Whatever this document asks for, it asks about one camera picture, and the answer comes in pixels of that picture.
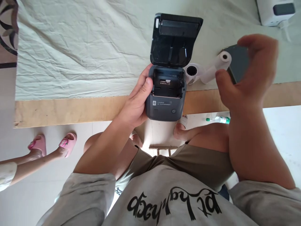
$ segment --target patterned rug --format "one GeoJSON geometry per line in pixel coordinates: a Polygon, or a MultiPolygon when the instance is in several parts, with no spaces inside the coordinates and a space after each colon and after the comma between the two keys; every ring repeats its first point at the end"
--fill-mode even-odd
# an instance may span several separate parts
{"type": "Polygon", "coordinates": [[[0,0],[0,68],[17,65],[17,12],[16,0],[0,0]]]}

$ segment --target hand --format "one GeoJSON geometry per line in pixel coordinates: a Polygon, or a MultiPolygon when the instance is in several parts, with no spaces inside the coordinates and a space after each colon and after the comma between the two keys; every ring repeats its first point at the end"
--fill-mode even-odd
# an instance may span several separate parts
{"type": "Polygon", "coordinates": [[[264,95],[276,74],[278,41],[254,34],[243,36],[237,44],[248,48],[250,64],[243,79],[235,85],[226,70],[216,72],[221,100],[230,111],[262,108],[264,95]]]}
{"type": "Polygon", "coordinates": [[[148,77],[151,66],[153,65],[149,64],[141,73],[135,88],[129,95],[129,99],[117,116],[133,129],[140,126],[147,119],[144,103],[153,89],[153,80],[148,77]]]}

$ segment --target grey t-shirt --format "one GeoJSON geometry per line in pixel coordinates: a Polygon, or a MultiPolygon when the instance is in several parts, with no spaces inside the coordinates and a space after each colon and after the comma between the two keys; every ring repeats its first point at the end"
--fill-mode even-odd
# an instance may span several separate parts
{"type": "Polygon", "coordinates": [[[107,216],[112,174],[72,173],[60,198],[37,225],[300,225],[301,191],[277,184],[239,182],[233,203],[205,184],[160,165],[135,177],[107,216]]]}

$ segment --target printer label sticker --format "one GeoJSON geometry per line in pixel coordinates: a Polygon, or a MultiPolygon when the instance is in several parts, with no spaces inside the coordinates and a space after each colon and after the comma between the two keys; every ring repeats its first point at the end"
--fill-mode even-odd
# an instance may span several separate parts
{"type": "Polygon", "coordinates": [[[171,104],[171,101],[157,101],[157,105],[170,106],[171,104]]]}
{"type": "Polygon", "coordinates": [[[166,80],[160,80],[160,85],[170,85],[170,80],[166,79],[166,80]]]}

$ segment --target cable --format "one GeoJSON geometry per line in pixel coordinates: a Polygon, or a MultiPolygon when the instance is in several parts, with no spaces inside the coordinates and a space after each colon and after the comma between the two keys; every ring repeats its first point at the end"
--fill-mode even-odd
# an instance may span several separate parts
{"type": "Polygon", "coordinates": [[[286,39],[288,40],[288,42],[292,42],[292,40],[291,40],[291,38],[289,36],[289,33],[288,33],[288,26],[289,26],[288,20],[283,20],[283,21],[281,21],[278,24],[278,27],[280,29],[284,29],[284,32],[285,32],[285,35],[286,35],[286,39]]]}

